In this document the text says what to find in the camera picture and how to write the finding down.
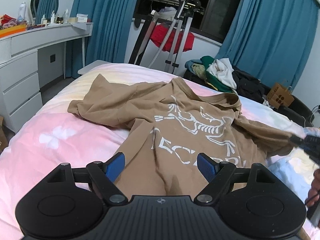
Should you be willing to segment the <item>person right hand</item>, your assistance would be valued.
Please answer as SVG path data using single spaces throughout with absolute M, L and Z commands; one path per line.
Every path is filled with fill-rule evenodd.
M 307 207 L 313 206 L 319 200 L 320 191 L 320 171 L 317 169 L 313 173 L 313 181 L 311 183 L 311 189 L 308 192 L 308 198 L 305 201 Z

